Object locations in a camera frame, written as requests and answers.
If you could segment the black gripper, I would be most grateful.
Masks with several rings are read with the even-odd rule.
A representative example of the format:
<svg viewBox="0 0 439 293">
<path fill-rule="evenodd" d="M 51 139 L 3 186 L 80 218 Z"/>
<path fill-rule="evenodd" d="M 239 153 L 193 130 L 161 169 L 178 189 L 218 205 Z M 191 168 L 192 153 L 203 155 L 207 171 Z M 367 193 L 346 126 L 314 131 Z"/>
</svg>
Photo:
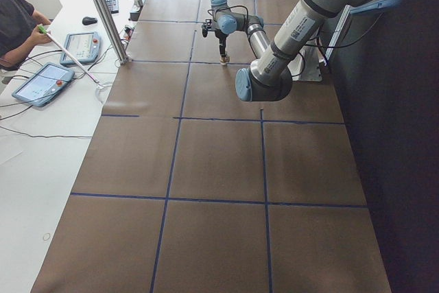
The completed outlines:
<svg viewBox="0 0 439 293">
<path fill-rule="evenodd" d="M 219 54 L 221 56 L 227 56 L 226 52 L 226 39 L 227 34 L 219 28 L 218 24 L 213 19 L 206 19 L 202 24 L 202 35 L 204 38 L 207 37 L 209 32 L 213 32 L 215 37 L 219 41 Z"/>
</svg>

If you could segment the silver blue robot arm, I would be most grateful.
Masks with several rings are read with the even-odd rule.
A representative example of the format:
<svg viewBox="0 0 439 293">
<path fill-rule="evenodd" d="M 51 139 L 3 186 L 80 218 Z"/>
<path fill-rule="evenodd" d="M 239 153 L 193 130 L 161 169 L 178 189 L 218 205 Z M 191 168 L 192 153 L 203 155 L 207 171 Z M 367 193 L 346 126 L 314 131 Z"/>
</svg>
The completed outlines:
<svg viewBox="0 0 439 293">
<path fill-rule="evenodd" d="M 264 30 L 264 22 L 260 16 L 250 15 L 246 6 L 229 6 L 228 0 L 210 0 L 210 19 L 202 24 L 202 35 L 207 37 L 213 32 L 219 40 L 219 56 L 222 65 L 230 61 L 226 51 L 226 39 L 234 32 L 244 32 L 250 48 L 256 58 L 261 58 L 270 49 L 270 39 Z"/>
<path fill-rule="evenodd" d="M 257 57 L 248 68 L 238 70 L 235 90 L 244 102 L 278 101 L 292 88 L 287 66 L 299 54 L 324 20 L 337 16 L 346 5 L 365 6 L 382 12 L 397 0 L 299 0 L 273 40 L 268 40 L 260 22 L 249 24 L 247 36 Z"/>
</svg>

